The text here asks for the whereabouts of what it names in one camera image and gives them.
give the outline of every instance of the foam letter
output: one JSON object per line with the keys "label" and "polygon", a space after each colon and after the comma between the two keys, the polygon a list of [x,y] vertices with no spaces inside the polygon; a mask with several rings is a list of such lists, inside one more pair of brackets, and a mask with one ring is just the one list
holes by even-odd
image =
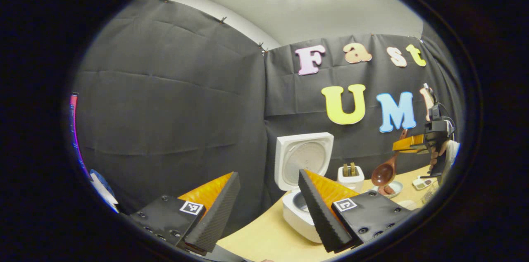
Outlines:
{"label": "foam letter", "polygon": [[385,133],[393,131],[390,117],[397,130],[400,129],[401,122],[404,129],[415,128],[417,123],[413,116],[412,98],[412,93],[404,91],[400,94],[399,105],[397,106],[395,100],[393,100],[390,94],[380,94],[376,96],[376,100],[378,100],[382,106],[382,126],[380,127],[380,132]]}
{"label": "foam letter", "polygon": [[294,52],[299,56],[299,66],[301,66],[301,69],[298,74],[300,76],[318,73],[318,67],[314,66],[312,63],[317,65],[322,64],[322,56],[320,52],[325,53],[325,47],[323,47],[323,45],[300,48]]}
{"label": "foam letter", "polygon": [[387,47],[386,51],[391,56],[391,61],[397,67],[405,67],[407,65],[406,59],[402,56],[402,52],[395,47]]}
{"label": "foam letter", "polygon": [[413,60],[416,62],[416,64],[421,67],[424,67],[427,64],[427,62],[419,56],[421,51],[418,48],[415,48],[412,44],[410,44],[408,47],[406,47],[406,50],[412,54]]}
{"label": "foam letter", "polygon": [[373,56],[367,52],[364,45],[360,43],[350,43],[343,47],[346,53],[346,61],[350,64],[355,64],[360,61],[370,61]]}
{"label": "foam letter", "polygon": [[325,96],[325,103],[327,105],[327,116],[334,123],[354,124],[363,119],[365,115],[365,101],[363,98],[365,86],[362,84],[353,84],[349,85],[348,89],[353,93],[355,100],[355,111],[353,113],[344,113],[342,109],[343,88],[341,86],[329,86],[322,89],[322,94]]}

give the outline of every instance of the wooden ladle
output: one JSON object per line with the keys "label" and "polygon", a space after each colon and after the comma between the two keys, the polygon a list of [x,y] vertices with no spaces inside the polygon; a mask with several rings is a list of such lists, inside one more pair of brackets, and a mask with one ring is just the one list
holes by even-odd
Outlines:
{"label": "wooden ladle", "polygon": [[[402,140],[408,136],[408,129],[404,129],[400,134],[399,140]],[[378,166],[371,175],[371,182],[377,186],[382,187],[391,183],[395,178],[395,159],[399,154],[398,151],[395,151],[395,154],[386,162]]]}

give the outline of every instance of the pink letter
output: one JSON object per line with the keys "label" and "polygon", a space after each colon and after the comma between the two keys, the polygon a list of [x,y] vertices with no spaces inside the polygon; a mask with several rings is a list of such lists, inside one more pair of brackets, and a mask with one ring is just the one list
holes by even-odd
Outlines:
{"label": "pink letter", "polygon": [[314,66],[312,63],[317,65],[322,64],[322,55],[320,52],[325,53],[325,47],[322,45],[317,45],[307,48],[300,48],[294,52],[299,56],[299,66],[301,66],[301,69],[299,70],[298,74],[300,76],[318,73],[318,67]]}

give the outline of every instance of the blue letter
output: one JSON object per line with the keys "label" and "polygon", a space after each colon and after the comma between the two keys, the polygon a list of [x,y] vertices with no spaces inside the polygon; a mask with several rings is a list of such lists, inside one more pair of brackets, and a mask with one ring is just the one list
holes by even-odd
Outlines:
{"label": "blue letter", "polygon": [[402,122],[402,127],[404,129],[415,128],[417,123],[415,122],[415,117],[413,117],[413,105],[412,105],[413,95],[409,91],[404,91],[400,94],[399,106],[395,103],[395,100],[391,97],[390,94],[380,94],[376,96],[376,100],[380,102],[382,106],[382,126],[380,126],[380,132],[391,132],[393,131],[393,126],[389,121],[389,117],[393,119],[393,124],[395,128],[400,129],[400,123]]}

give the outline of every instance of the black fabric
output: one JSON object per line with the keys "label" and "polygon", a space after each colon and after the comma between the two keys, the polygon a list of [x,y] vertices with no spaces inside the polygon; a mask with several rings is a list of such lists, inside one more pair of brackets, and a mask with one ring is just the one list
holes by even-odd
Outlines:
{"label": "black fabric", "polygon": [[[346,62],[343,47],[352,42],[362,43],[372,54],[372,60],[350,64]],[[299,57],[295,50],[315,45],[323,45],[322,63],[316,74],[299,76]],[[418,66],[406,47],[412,44],[420,49],[421,58],[427,64]],[[390,60],[386,49],[396,47],[407,61],[406,67],[397,67]],[[434,89],[440,102],[448,109],[448,115],[461,126],[465,106],[461,102],[463,92],[457,70],[446,60],[434,42],[423,38],[365,35],[342,38],[320,38],[286,45],[266,56],[267,94],[265,121],[268,135],[266,185],[268,204],[274,203],[284,194],[274,182],[274,152],[276,138],[296,134],[329,132],[334,136],[329,169],[326,177],[336,180],[338,168],[355,162],[367,179],[379,164],[389,159],[393,152],[393,142],[399,139],[400,130],[382,133],[382,112],[376,95],[389,93],[398,104],[400,94],[410,91],[413,94],[414,117],[417,123],[410,129],[409,136],[424,132],[426,109],[419,90],[423,83]],[[341,86],[342,106],[346,113],[353,112],[354,100],[347,87],[363,84],[365,116],[358,123],[339,125],[327,116],[325,96],[321,90],[328,86]],[[396,160],[397,174],[412,171],[429,163],[429,155],[403,153]]]}
{"label": "black fabric", "polygon": [[74,91],[85,164],[126,213],[231,171],[243,188],[224,234],[261,211],[265,68],[237,30],[183,4],[135,0],[91,45]]}

